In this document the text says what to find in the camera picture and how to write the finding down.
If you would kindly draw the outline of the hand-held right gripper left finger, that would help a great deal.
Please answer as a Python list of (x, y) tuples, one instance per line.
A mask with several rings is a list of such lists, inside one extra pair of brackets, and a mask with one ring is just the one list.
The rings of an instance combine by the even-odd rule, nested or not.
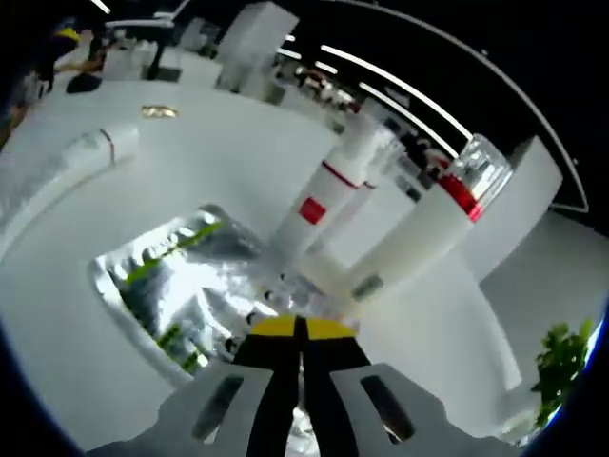
[(91, 456), (282, 456), (299, 401), (303, 319), (265, 318), (232, 362), (210, 362), (139, 435)]

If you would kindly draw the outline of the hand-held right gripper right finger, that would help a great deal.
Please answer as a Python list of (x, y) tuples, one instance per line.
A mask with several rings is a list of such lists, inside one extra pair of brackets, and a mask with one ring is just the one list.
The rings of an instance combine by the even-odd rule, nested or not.
[(495, 437), (451, 424), (443, 403), (386, 363), (373, 364), (355, 333), (302, 318), (304, 405), (323, 456), (516, 456)]

